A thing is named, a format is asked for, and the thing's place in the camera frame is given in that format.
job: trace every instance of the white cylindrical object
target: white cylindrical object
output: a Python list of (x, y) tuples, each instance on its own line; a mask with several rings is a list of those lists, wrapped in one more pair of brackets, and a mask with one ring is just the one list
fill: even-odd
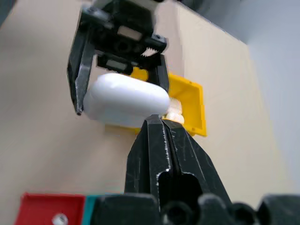
[(169, 105), (161, 87), (116, 73), (99, 76), (83, 100), (91, 120), (131, 128), (140, 128), (153, 114), (165, 114)]

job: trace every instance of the serrated teeth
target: serrated teeth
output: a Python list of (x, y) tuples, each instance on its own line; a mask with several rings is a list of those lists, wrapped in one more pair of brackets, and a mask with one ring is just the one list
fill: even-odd
[(153, 49), (153, 48), (147, 48), (144, 53), (142, 54), (142, 56), (144, 57), (149, 57), (149, 56), (152, 56), (154, 55), (155, 53), (157, 53), (158, 51)]

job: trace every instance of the yellow plastic container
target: yellow plastic container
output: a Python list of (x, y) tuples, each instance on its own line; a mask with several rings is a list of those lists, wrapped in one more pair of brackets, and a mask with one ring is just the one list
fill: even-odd
[[(131, 77), (146, 81), (148, 74), (146, 70), (135, 68)], [(182, 115), (185, 120), (183, 127), (191, 136), (206, 136), (202, 86), (172, 73), (169, 73), (169, 82), (169, 96), (178, 99), (182, 105)], [(140, 128), (129, 129), (136, 134), (141, 130)]]

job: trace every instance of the beige wall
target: beige wall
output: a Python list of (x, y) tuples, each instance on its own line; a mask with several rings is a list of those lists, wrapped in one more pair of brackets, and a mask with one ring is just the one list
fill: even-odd
[[(13, 223), (25, 191), (123, 190), (135, 136), (77, 117), (69, 96), (66, 65), (80, 5), (18, 1), (0, 29), (1, 224)], [(260, 97), (247, 48), (170, 2), (159, 11), (158, 31), (170, 38), (171, 70), (203, 85), (209, 137), (196, 139), (230, 197), (256, 204), (265, 192), (289, 190), (267, 115), (255, 104)], [(94, 68), (91, 80), (101, 73)]]
[(210, 155), (232, 201), (256, 206), (294, 186), (272, 132), (248, 47), (183, 6), (178, 22), (184, 76), (203, 86)]

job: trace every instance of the red block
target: red block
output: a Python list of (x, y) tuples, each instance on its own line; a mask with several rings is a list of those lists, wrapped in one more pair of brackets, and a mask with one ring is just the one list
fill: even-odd
[(61, 213), (67, 216), (68, 225), (81, 225), (84, 201), (84, 195), (25, 193), (15, 225), (53, 225), (53, 217)]

